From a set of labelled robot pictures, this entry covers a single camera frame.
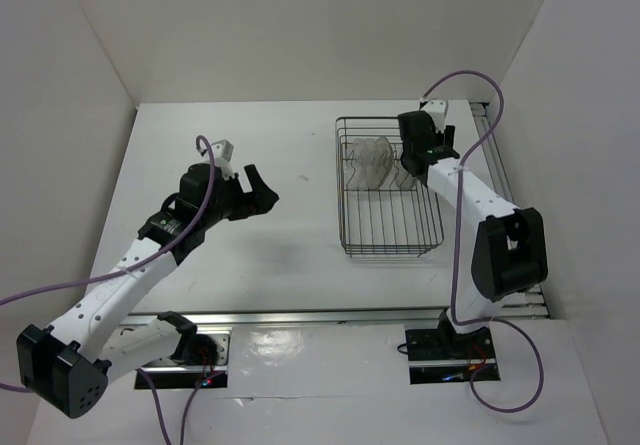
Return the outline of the clear plate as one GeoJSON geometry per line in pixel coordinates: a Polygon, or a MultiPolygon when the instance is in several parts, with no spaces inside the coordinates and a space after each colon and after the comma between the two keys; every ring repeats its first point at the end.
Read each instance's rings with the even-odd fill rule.
{"type": "Polygon", "coordinates": [[[369,159],[367,162],[368,168],[367,168],[367,174],[366,174],[365,180],[363,181],[362,185],[358,190],[373,189],[371,187],[371,179],[373,178],[373,171],[374,171],[373,158],[374,158],[375,140],[371,138],[368,138],[366,140],[369,145],[369,159]]]}
{"type": "Polygon", "coordinates": [[[354,140],[348,157],[351,159],[352,176],[348,180],[349,190],[358,190],[365,180],[368,168],[369,145],[366,139],[357,138],[354,140]]]}
{"type": "Polygon", "coordinates": [[[408,191],[414,187],[415,182],[416,178],[407,172],[402,165],[399,165],[394,177],[395,186],[399,190],[408,191]]]}
{"type": "Polygon", "coordinates": [[[389,140],[380,136],[375,141],[374,158],[373,158],[373,178],[371,179],[371,187],[379,189],[388,178],[394,162],[394,151],[389,140]]]}

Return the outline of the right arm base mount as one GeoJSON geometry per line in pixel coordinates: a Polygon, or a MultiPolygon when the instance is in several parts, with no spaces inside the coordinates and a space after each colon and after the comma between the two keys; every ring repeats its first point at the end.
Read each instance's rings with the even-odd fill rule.
{"type": "Polygon", "coordinates": [[[411,385],[500,380],[489,328],[457,334],[445,313],[435,328],[407,329],[396,350],[407,357],[411,385]]]}

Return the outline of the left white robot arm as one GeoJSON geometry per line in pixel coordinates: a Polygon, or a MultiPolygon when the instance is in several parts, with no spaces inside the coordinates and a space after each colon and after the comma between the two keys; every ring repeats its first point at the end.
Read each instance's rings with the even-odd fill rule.
{"type": "Polygon", "coordinates": [[[257,168],[244,168],[250,191],[237,174],[198,163],[179,189],[149,217],[107,280],[45,328],[27,326],[17,338],[22,384],[71,419],[87,414],[109,383],[152,361],[212,364],[215,343],[176,312],[157,315],[130,331],[121,322],[223,220],[244,220],[272,210],[279,196],[257,168]]]}

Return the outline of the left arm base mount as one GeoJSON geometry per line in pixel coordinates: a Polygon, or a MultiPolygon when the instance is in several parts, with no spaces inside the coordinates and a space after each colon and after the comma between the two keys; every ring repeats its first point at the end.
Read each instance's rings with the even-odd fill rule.
{"type": "Polygon", "coordinates": [[[201,343],[186,362],[160,358],[142,367],[158,390],[192,390],[196,384],[204,389],[228,386],[231,331],[204,329],[201,343]]]}

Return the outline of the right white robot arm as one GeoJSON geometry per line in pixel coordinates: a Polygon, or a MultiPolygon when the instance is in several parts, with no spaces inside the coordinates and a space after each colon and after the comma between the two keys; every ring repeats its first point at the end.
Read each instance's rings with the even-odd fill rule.
{"type": "Polygon", "coordinates": [[[439,318],[436,344],[460,356],[504,306],[548,277],[544,222],[496,194],[462,164],[455,128],[440,131],[424,110],[398,116],[401,164],[455,212],[450,305],[439,318]]]}

